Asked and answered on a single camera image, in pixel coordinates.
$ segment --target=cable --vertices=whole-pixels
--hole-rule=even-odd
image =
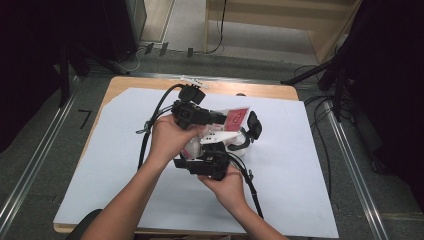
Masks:
[[[250,193],[252,194],[253,202],[255,203],[256,211],[258,212],[258,215],[263,219],[264,216],[262,214],[262,209],[261,209],[261,206],[259,204],[258,194],[256,192],[255,187],[253,186],[252,180],[250,179],[250,177],[247,173],[247,170],[245,168],[243,168],[243,166],[237,160],[235,160],[235,158],[231,157],[230,155],[228,155],[228,156],[232,159],[232,162],[235,163],[237,165],[237,167],[239,167],[240,172],[244,177],[244,181],[249,186]]]
[[[297,76],[296,76],[296,72],[297,72],[298,70],[302,69],[302,68],[305,68],[305,67],[317,67],[317,66],[316,66],[316,65],[303,65],[303,66],[300,66],[300,67],[298,67],[298,68],[296,68],[296,69],[294,70],[294,72],[293,72],[293,76],[294,76],[294,77],[297,77]],[[317,78],[317,80],[319,81],[318,74],[315,74],[315,77],[316,77],[316,78]]]
[[[143,49],[144,49],[144,47],[143,47],[143,48],[138,49],[138,50],[137,50],[137,52],[135,53],[135,58],[137,59],[137,67],[135,67],[135,68],[133,68],[133,69],[127,69],[127,68],[125,68],[125,67],[123,67],[123,66],[119,65],[119,63],[118,63],[118,62],[116,62],[116,61],[115,61],[115,64],[116,64],[118,67],[120,67],[121,69],[123,69],[123,70],[125,70],[125,71],[127,71],[127,72],[133,72],[133,71],[137,70],[137,69],[140,67],[140,59],[138,58],[138,53],[139,53],[141,50],[143,50]]]
[[[249,173],[247,172],[246,165],[244,164],[243,160],[239,158],[239,156],[235,155],[234,153],[228,152],[224,154],[228,156],[231,159],[231,162],[235,163],[240,170],[241,174],[244,177],[244,181],[249,186],[250,193],[252,195],[253,202],[255,203],[256,211],[258,212],[258,215],[263,219],[263,213],[261,209],[261,205],[259,204],[258,194],[256,192],[255,186],[253,186],[252,179],[249,176]]]
[[[140,157],[139,157],[139,159],[138,159],[138,167],[137,167],[137,169],[140,169],[140,167],[143,165],[143,161],[144,161],[144,153],[146,152],[146,146],[147,146],[147,142],[148,142],[148,140],[149,140],[150,130],[151,130],[151,128],[152,128],[152,126],[153,126],[153,124],[155,123],[155,121],[158,119],[158,117],[159,117],[160,115],[162,115],[162,114],[163,114],[163,112],[162,112],[162,113],[160,113],[160,114],[158,115],[159,108],[160,108],[160,106],[162,105],[163,101],[165,101],[165,98],[169,95],[169,93],[170,93],[172,90],[174,90],[175,88],[177,88],[177,87],[179,87],[179,88],[183,88],[183,87],[184,87],[184,85],[183,85],[183,84],[175,84],[174,86],[170,87],[170,88],[169,88],[169,89],[168,89],[168,90],[167,90],[167,91],[163,94],[163,96],[162,96],[162,98],[160,99],[160,101],[159,101],[158,105],[156,106],[155,111],[153,112],[152,117],[150,118],[150,120],[149,120],[149,121],[147,121],[147,122],[146,122],[146,124],[145,124],[145,126],[144,126],[144,131],[145,131],[145,133],[144,133],[144,137],[143,137],[143,142],[142,142],[142,144],[141,144]]]
[[[210,52],[206,52],[206,54],[211,54],[211,53],[216,52],[216,50],[218,50],[218,48],[221,46],[222,39],[224,38],[224,33],[223,32],[224,32],[224,19],[225,19],[225,9],[226,9],[226,7],[227,7],[227,0],[224,1],[224,9],[222,10],[221,31],[220,31],[221,37],[220,37],[218,46],[216,46],[216,48],[214,50],[212,50]]]
[[[324,138],[323,138],[323,136],[322,136],[322,133],[321,133],[321,130],[320,130],[320,128],[318,127],[318,122],[317,122],[317,118],[316,118],[316,113],[317,113],[317,110],[319,109],[319,106],[321,105],[321,104],[323,104],[325,101],[327,101],[327,99],[324,99],[324,100],[322,100],[316,107],[315,107],[315,110],[314,110],[314,119],[315,119],[315,122],[316,122],[316,124],[315,124],[315,127],[316,127],[316,129],[317,129],[317,132],[318,132],[318,135],[319,135],[319,138],[320,138],[320,140],[321,140],[321,143],[322,143],[322,146],[323,146],[323,148],[324,148],[324,153],[325,153],[325,158],[326,158],[326,160],[327,160],[327,171],[328,171],[328,197],[330,198],[330,200],[331,200],[331,188],[332,188],[332,183],[331,183],[331,164],[330,164],[330,157],[329,157],[329,154],[328,154],[328,149],[327,149],[327,145],[325,144],[325,141],[324,141]]]

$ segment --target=black cable on floor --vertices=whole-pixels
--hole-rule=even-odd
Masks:
[[[218,46],[216,46],[216,48],[210,52],[206,52],[207,54],[211,54],[216,52],[216,50],[218,50],[218,48],[221,46],[222,43],[222,39],[224,38],[224,19],[225,19],[225,9],[227,7],[227,0],[224,1],[224,9],[222,10],[222,18],[221,18],[221,31],[220,31],[220,40],[218,43]]]

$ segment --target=person's right hand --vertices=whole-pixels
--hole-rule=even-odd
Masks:
[[[221,181],[216,181],[208,176],[198,176],[199,180],[215,193],[221,205],[229,212],[238,207],[247,206],[243,191],[243,176],[241,172],[228,166],[227,174]]]

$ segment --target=metal rail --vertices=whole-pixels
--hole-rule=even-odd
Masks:
[[[63,125],[63,122],[66,119],[66,116],[69,113],[69,110],[72,107],[79,86],[80,80],[79,78],[75,77],[73,80],[74,91],[72,95],[65,103],[65,105],[57,110],[56,115],[54,116],[37,149],[32,155],[31,160],[25,168],[25,171],[3,205],[0,212],[0,240],[5,239],[6,233],[9,230],[13,219],[18,213],[19,208],[21,207],[27,193],[29,192],[32,183],[40,171],[41,166],[44,163],[44,159],[46,158],[50,147],[52,146],[57,134],[60,131],[60,128]]]
[[[331,107],[332,105],[328,103],[328,101],[326,101],[326,110],[329,111]],[[334,130],[334,134],[336,135],[337,141],[339,142],[339,146],[346,161],[349,174],[352,178],[352,182],[355,186],[359,200],[361,201],[365,216],[367,217],[368,223],[371,227],[371,231],[374,235],[374,239],[388,240],[389,237],[387,235],[386,229],[384,228],[380,213],[377,210],[371,193],[369,192],[367,184],[365,183],[365,180],[361,174],[361,170],[359,169],[359,166],[356,162],[356,158],[353,154],[353,151],[350,148],[349,142],[343,129],[343,125],[342,123],[337,122],[333,113],[329,114],[329,120]]]

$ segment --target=forearm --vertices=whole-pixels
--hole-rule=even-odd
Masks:
[[[287,239],[259,217],[247,204],[228,211],[252,239]]]
[[[131,181],[103,209],[83,239],[132,239],[164,166],[146,160]]]

